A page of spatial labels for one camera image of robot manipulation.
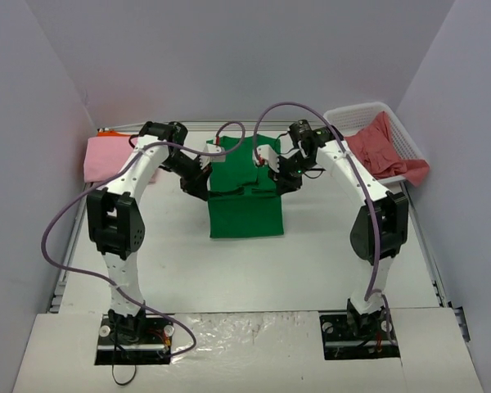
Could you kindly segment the green t shirt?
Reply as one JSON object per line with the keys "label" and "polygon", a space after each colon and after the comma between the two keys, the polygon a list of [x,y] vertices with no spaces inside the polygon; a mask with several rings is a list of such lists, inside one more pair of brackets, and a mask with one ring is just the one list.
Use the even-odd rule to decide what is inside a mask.
{"label": "green t shirt", "polygon": [[278,237],[284,234],[282,199],[267,167],[253,160],[253,138],[212,164],[209,236],[213,239]]}

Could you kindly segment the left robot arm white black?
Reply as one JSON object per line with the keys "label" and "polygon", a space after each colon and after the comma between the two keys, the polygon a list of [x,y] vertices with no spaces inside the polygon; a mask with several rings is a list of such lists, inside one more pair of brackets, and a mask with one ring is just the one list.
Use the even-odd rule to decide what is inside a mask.
{"label": "left robot arm white black", "polygon": [[128,342],[143,340],[148,332],[144,298],[138,283],[137,252],[145,237],[138,208],[142,194],[159,167],[180,178],[186,194],[207,201],[209,164],[170,146],[143,148],[153,142],[184,144],[187,128],[179,122],[147,122],[138,134],[136,147],[125,162],[130,168],[116,180],[86,198],[88,233],[106,263],[110,289],[108,318],[114,335]]}

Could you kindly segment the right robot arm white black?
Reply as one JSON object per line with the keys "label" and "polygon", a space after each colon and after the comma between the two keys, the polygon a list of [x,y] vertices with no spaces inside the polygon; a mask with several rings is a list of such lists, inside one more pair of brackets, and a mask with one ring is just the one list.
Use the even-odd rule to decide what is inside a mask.
{"label": "right robot arm white black", "polygon": [[352,336],[367,337],[379,325],[390,266],[408,239],[408,199],[379,183],[333,126],[312,129],[307,120],[299,120],[289,126],[288,134],[295,149],[291,156],[277,154],[270,147],[259,148],[277,194],[298,191],[303,176],[321,168],[358,207],[349,242],[360,261],[360,272],[347,300],[346,326]]}

